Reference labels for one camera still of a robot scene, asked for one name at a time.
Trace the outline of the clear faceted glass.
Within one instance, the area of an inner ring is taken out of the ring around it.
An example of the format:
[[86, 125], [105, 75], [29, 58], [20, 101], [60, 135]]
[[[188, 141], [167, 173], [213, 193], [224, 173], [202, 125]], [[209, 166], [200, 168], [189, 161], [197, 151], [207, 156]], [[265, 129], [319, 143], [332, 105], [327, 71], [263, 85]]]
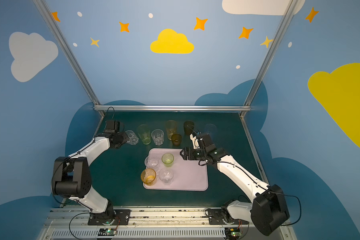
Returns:
[[157, 172], [159, 170], [160, 161], [158, 159], [156, 159], [156, 158], [146, 157], [144, 163], [145, 163], [146, 169], [152, 169], [155, 172]]
[[174, 179], [174, 173], [170, 169], [161, 169], [159, 172], [159, 179], [165, 185], [170, 185]]
[[128, 136], [127, 144], [136, 145], [139, 142], [138, 136], [132, 130], [127, 130], [125, 133]]
[[160, 129], [153, 130], [151, 137], [156, 146], [161, 146], [164, 143], [164, 132]]

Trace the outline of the short green glass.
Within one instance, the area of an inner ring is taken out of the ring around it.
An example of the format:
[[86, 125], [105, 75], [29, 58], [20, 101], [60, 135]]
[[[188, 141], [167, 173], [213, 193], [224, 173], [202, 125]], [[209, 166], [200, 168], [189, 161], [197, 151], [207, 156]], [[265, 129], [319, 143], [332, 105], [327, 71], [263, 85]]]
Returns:
[[165, 153], [162, 155], [162, 162], [165, 167], [171, 167], [174, 163], [175, 157], [171, 153]]

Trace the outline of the short yellow amber glass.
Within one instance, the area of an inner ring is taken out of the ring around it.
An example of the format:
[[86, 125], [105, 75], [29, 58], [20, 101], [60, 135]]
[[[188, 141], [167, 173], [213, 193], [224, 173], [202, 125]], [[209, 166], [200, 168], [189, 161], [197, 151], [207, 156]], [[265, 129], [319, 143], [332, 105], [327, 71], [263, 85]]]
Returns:
[[141, 173], [141, 180], [145, 185], [151, 186], [155, 183], [157, 178], [157, 173], [152, 168], [146, 168]]

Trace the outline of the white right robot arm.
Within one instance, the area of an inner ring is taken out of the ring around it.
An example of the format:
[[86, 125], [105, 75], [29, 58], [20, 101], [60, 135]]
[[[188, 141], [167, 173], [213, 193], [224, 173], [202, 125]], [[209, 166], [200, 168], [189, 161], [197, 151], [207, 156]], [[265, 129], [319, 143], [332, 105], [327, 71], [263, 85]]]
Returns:
[[198, 161], [200, 166], [212, 165], [229, 177], [247, 196], [249, 202], [227, 202], [221, 207], [223, 222], [236, 220], [253, 223], [256, 229], [269, 236], [290, 218], [283, 190], [270, 186], [242, 167], [223, 148], [217, 148], [207, 133], [190, 134], [193, 147], [185, 147], [180, 155], [185, 161]]

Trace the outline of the pink plastic tray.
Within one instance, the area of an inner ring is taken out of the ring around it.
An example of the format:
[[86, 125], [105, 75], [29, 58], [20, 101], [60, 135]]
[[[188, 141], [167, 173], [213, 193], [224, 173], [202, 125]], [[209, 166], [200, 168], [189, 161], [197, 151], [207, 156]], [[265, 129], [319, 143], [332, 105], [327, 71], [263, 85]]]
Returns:
[[[143, 184], [148, 190], [172, 190], [172, 191], [205, 191], [208, 188], [207, 167], [199, 166], [197, 161], [185, 161], [180, 156], [180, 149], [151, 149], [148, 157], [156, 158], [160, 161], [160, 167], [157, 173], [156, 181], [153, 185]], [[165, 167], [162, 162], [162, 155], [171, 153], [175, 160], [171, 167]], [[170, 169], [174, 173], [173, 182], [165, 185], [159, 179], [161, 169]]]

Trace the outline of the short brown textured cup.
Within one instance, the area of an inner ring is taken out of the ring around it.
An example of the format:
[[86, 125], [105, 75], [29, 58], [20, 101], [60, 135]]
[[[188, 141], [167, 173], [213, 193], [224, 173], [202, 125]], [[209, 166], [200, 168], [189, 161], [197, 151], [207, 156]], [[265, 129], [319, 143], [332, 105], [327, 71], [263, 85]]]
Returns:
[[175, 147], [180, 146], [182, 139], [183, 139], [182, 135], [178, 133], [175, 133], [171, 136], [171, 141]]

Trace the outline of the frosted blue tall tumbler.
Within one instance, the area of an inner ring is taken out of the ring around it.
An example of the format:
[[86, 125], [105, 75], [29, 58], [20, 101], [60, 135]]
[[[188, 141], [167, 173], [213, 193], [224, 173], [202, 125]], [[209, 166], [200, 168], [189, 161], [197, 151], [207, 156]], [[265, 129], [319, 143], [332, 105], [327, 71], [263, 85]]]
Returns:
[[204, 127], [204, 132], [209, 134], [213, 139], [214, 136], [217, 134], [218, 129], [214, 124], [206, 124]]

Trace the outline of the dark brown textured tall cup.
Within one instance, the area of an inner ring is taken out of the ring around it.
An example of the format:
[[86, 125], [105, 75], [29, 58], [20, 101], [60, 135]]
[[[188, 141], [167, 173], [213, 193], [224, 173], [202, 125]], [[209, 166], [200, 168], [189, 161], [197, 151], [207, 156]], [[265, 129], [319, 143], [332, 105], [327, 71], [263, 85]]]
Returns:
[[184, 134], [190, 136], [194, 132], [195, 123], [192, 121], [184, 122]]

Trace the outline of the tall amber tumbler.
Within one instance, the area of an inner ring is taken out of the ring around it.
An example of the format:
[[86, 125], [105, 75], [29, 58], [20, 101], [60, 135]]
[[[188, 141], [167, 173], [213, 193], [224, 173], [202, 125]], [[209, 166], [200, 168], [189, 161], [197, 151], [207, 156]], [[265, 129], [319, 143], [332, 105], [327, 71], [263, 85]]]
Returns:
[[166, 133], [169, 140], [172, 139], [172, 135], [177, 133], [178, 123], [174, 120], [168, 120], [165, 123]]

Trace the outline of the left green circuit board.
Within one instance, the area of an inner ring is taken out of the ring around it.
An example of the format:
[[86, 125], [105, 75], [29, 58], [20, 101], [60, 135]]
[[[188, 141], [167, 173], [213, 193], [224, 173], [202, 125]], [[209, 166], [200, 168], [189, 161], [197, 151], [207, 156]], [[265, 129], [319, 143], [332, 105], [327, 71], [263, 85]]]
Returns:
[[98, 232], [98, 236], [115, 236], [117, 234], [116, 229], [100, 229]]

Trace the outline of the aluminium back frame rail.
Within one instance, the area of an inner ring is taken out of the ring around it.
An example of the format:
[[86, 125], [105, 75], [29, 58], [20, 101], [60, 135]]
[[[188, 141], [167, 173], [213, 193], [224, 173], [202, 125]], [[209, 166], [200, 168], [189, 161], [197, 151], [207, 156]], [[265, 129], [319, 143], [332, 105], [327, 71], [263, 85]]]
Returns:
[[95, 111], [112, 109], [119, 112], [249, 112], [250, 106], [144, 106], [144, 105], [95, 105]]

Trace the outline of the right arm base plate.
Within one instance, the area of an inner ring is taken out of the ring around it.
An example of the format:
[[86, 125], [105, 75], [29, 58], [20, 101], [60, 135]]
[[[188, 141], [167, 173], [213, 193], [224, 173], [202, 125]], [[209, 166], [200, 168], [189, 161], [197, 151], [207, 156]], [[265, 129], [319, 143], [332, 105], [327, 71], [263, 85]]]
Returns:
[[223, 213], [222, 209], [206, 209], [205, 214], [209, 221], [209, 225], [248, 225], [248, 221], [232, 219]]

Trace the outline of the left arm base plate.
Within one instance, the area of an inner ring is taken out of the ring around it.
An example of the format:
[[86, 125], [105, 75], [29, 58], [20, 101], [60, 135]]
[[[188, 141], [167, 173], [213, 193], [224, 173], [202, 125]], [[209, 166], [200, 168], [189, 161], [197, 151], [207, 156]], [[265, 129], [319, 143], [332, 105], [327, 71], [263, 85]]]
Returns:
[[128, 225], [131, 210], [129, 209], [116, 209], [113, 212], [106, 211], [100, 214], [90, 213], [88, 221], [89, 226], [117, 226]]

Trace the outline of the aluminium frame post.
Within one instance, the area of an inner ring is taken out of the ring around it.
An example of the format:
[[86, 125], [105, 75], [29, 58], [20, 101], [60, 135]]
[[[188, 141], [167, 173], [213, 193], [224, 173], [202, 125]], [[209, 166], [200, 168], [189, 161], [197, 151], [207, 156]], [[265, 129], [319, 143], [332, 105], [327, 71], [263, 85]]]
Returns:
[[52, 12], [46, 1], [41, 0], [33, 0], [35, 6], [37, 7], [39, 13], [43, 17], [44, 21], [46, 22], [48, 28], [50, 29], [51, 33], [55, 37], [57, 43], [59, 44], [61, 50], [63, 51], [64, 55], [66, 56], [68, 62], [70, 63], [72, 69], [74, 70], [75, 74], [77, 75], [79, 81], [81, 82], [82, 86], [84, 87], [86, 93], [88, 94], [89, 98], [91, 99], [92, 103], [97, 106], [100, 105], [100, 101], [96, 96], [87, 76], [85, 75], [83, 69], [81, 68], [78, 60], [76, 59], [73, 51], [70, 48], [68, 41], [66, 40], [63, 32], [61, 31], [58, 22], [54, 19]]
[[251, 104], [256, 96], [256, 93], [258, 92], [258, 90], [260, 88], [260, 85], [267, 73], [268, 68], [271, 65], [271, 62], [277, 52], [277, 49], [278, 49], [279, 45], [281, 44], [282, 39], [294, 17], [294, 12], [295, 12], [295, 9], [297, 9], [298, 3], [299, 3], [298, 0], [292, 0], [289, 2], [288, 6], [287, 6], [287, 9], [286, 9], [286, 11], [281, 19], [281, 22], [276, 30], [276, 33], [274, 35], [274, 40], [272, 41], [271, 46], [267, 50], [266, 56], [261, 65], [261, 68], [258, 72], [258, 75], [255, 78], [255, 81], [252, 84], [252, 87], [246, 97], [244, 107], [249, 107], [249, 109], [246, 111], [240, 112], [240, 118], [242, 120], [244, 120], [246, 113], [251, 110]]

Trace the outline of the aluminium right frame post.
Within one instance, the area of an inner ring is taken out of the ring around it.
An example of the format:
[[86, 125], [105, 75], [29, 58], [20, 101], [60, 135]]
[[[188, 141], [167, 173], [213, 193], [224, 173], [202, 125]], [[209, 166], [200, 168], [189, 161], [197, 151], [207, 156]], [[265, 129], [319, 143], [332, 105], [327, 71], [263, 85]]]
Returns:
[[252, 84], [252, 87], [246, 97], [244, 107], [249, 107], [249, 109], [246, 111], [240, 112], [240, 118], [242, 120], [244, 120], [246, 113], [251, 110], [251, 104], [256, 96], [256, 93], [258, 92], [258, 90], [260, 88], [260, 85], [267, 73], [268, 68], [271, 65], [271, 62], [277, 52], [277, 49], [278, 49], [279, 45], [281, 44], [282, 39], [294, 17], [294, 12], [295, 12], [295, 9], [297, 9], [298, 3], [299, 3], [298, 0], [292, 0], [289, 2], [288, 6], [287, 6], [287, 9], [286, 9], [286, 11], [281, 19], [281, 22], [276, 30], [276, 33], [274, 35], [274, 40], [272, 41], [271, 46], [267, 50], [266, 56], [261, 65], [261, 68], [258, 72], [258, 75], [255, 78], [255, 81]]

